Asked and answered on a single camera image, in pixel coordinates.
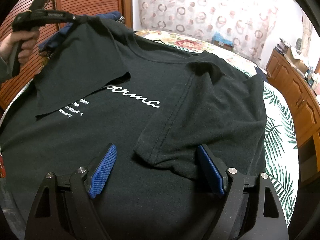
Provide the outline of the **person's left hand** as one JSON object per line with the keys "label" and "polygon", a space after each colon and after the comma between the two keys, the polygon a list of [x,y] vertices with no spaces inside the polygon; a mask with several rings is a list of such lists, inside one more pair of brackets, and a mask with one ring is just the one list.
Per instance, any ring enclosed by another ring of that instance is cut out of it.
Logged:
{"label": "person's left hand", "polygon": [[40,31],[37,28],[34,28],[31,31],[22,30],[10,33],[1,42],[1,58],[8,62],[8,58],[12,54],[14,45],[22,41],[21,51],[18,54],[18,61],[21,65],[26,64],[29,60],[29,57],[33,53],[33,49],[39,36]]}

